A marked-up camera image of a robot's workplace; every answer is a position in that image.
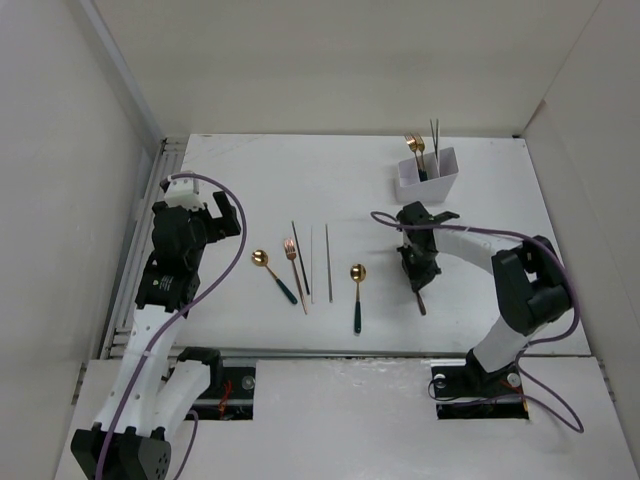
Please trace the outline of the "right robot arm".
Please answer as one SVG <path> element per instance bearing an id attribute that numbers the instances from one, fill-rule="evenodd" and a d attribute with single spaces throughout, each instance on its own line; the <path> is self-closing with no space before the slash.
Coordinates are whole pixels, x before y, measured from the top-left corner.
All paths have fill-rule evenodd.
<path id="1" fill-rule="evenodd" d="M 434 367 L 432 375 L 438 399 L 502 395 L 519 386 L 518 355 L 540 329 L 569 311 L 573 300 L 547 238 L 491 240 L 445 224 L 458 217 L 449 211 L 432 215 L 420 202 L 404 206 L 396 215 L 404 236 L 398 252 L 416 294 L 442 273 L 436 260 L 440 253 L 492 275 L 499 318 L 464 364 Z"/>

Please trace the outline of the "rose gold fork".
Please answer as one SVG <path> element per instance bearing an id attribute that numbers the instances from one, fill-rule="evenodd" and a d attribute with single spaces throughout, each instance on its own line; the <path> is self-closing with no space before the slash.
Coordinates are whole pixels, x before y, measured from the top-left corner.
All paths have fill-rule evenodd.
<path id="1" fill-rule="evenodd" d="M 290 264 L 292 266 L 292 270 L 293 270 L 293 274 L 294 274 L 294 278 L 295 278 L 295 282 L 296 282 L 296 287 L 297 287 L 297 290 L 298 290 L 300 301 L 302 303 L 303 311 L 304 311 L 305 314 L 308 314 L 308 307 L 307 307 L 306 299 L 305 299 L 304 292 L 303 292 L 302 282 L 301 282 L 301 279 L 300 279 L 300 275 L 299 275 L 298 269 L 297 269 L 296 264 L 295 264 L 295 261 L 296 261 L 296 258 L 297 258 L 297 253 L 296 253 L 294 240 L 292 238 L 285 239 L 284 243 L 283 243 L 283 248 L 284 248 L 285 256 L 286 256 L 287 260 L 290 262 Z"/>

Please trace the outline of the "thin silver chopstick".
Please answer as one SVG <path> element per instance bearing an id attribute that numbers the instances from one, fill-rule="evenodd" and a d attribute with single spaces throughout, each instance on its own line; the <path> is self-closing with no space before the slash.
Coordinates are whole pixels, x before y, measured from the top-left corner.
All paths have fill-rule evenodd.
<path id="1" fill-rule="evenodd" d="M 314 228 L 310 227 L 310 299 L 315 304 L 315 268 L 314 268 Z"/>

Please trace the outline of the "gold spoon dark handle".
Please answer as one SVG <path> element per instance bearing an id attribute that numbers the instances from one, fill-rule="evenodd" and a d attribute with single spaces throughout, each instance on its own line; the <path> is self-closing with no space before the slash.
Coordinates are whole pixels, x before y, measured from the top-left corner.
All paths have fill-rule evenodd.
<path id="1" fill-rule="evenodd" d="M 366 279 L 366 268 L 363 264 L 354 264 L 350 269 L 350 278 L 355 283 L 355 306 L 354 306 L 354 325 L 353 331 L 355 335 L 360 335 L 362 331 L 362 310 L 361 310 L 361 284 Z"/>

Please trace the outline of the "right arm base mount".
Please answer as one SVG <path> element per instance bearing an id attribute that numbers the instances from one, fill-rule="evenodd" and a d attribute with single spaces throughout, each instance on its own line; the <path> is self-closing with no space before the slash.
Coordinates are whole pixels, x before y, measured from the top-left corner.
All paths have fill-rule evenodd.
<path id="1" fill-rule="evenodd" d="M 466 364 L 435 364 L 431 374 L 429 390 L 439 420 L 529 419 L 514 365 L 482 376 Z"/>

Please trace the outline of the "dark slim chopstick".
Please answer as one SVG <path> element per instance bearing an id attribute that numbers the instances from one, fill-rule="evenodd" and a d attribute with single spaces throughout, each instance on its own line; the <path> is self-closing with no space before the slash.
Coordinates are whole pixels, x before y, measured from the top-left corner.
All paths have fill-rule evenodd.
<path id="1" fill-rule="evenodd" d="M 310 290 L 310 286 L 309 286 L 309 282 L 308 282 L 308 278 L 307 278 L 307 274 L 306 274 L 306 269 L 305 269 L 305 265 L 304 265 L 304 259 L 303 259 L 301 246 L 300 246 L 300 242 L 299 242 L 299 237 L 298 237 L 298 234 L 297 234 L 297 229 L 296 229 L 296 225 L 295 225 L 295 221 L 294 220 L 291 220 L 291 226 L 292 226 L 294 242 L 295 242 L 295 246 L 296 246 L 296 250 L 297 250 L 297 254 L 298 254 L 298 258 L 299 258 L 300 268 L 301 268 L 301 272 L 302 272 L 302 275 L 303 275 L 303 282 L 304 282 L 304 286 L 305 286 L 305 291 L 306 291 L 306 294 L 310 297 L 311 290 Z"/>

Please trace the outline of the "grey metal chopstick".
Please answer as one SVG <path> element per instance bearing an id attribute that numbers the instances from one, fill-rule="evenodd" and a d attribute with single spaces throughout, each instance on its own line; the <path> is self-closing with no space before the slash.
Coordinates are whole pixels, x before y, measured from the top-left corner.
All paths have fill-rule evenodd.
<path id="1" fill-rule="evenodd" d="M 333 303 L 333 280 L 332 280 L 330 235 L 329 235 L 329 225 L 327 223 L 325 223 L 325 225 L 324 225 L 324 232 L 325 232 L 325 252 L 326 252 L 328 300 L 329 300 L 329 303 Z"/>

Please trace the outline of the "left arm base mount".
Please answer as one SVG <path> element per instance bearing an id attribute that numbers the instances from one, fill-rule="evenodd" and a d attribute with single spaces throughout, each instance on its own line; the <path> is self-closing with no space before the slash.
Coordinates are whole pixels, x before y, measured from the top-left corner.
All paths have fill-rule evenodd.
<path id="1" fill-rule="evenodd" d="M 220 365 L 221 368 L 216 369 L 206 363 L 214 378 L 192 409 L 206 421 L 252 420 L 256 364 L 221 362 Z"/>

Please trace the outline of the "white divided utensil container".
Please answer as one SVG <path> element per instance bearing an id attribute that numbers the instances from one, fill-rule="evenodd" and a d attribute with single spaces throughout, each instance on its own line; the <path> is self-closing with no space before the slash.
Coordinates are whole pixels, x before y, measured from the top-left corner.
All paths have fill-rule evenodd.
<path id="1" fill-rule="evenodd" d="M 434 153 L 426 154 L 424 160 L 425 174 L 418 172 L 416 162 L 412 159 L 402 160 L 397 164 L 394 184 L 397 202 L 407 204 L 421 201 L 436 204 L 446 200 L 459 174 L 455 149 L 442 149 L 439 161 L 436 161 Z"/>

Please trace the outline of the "silver metal chopstick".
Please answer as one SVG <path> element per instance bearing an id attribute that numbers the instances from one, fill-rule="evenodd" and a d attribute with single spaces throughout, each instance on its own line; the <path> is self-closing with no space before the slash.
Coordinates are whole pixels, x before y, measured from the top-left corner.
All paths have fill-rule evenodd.
<path id="1" fill-rule="evenodd" d="M 439 159 L 439 120 L 438 119 L 430 120 L 430 131 L 431 131 L 431 139 L 432 139 L 435 159 L 438 160 Z"/>

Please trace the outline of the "gold fork green handle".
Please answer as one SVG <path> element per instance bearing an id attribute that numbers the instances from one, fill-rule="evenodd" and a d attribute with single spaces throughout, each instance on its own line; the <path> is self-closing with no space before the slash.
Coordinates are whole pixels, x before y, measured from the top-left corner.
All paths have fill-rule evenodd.
<path id="1" fill-rule="evenodd" d="M 428 179 L 428 175 L 427 175 L 425 163 L 424 163 L 424 151 L 425 151 L 424 140 L 419 134 L 414 134 L 413 139 L 415 140 L 416 151 L 419 153 L 419 159 L 417 160 L 419 178 L 420 178 L 420 181 L 426 181 Z"/>
<path id="2" fill-rule="evenodd" d="M 405 134 L 404 138 L 408 148 L 411 150 L 411 152 L 414 155 L 416 168 L 417 168 L 418 166 L 417 160 L 419 159 L 419 153 L 416 151 L 416 145 L 415 145 L 415 140 L 413 139 L 413 135 L 414 134 Z"/>

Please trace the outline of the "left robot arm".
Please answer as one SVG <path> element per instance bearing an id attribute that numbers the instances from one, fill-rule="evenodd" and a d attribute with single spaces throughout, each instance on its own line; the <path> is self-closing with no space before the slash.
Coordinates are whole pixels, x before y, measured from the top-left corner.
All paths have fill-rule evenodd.
<path id="1" fill-rule="evenodd" d="M 164 479 L 171 439 L 201 395 L 217 394 L 224 373 L 218 351 L 169 354 L 200 286 L 207 245 L 242 237 L 237 210 L 214 193 L 213 217 L 196 188 L 169 188 L 152 207 L 152 251 L 135 297 L 133 327 L 117 378 L 88 429 L 75 431 L 71 453 L 88 479 Z"/>

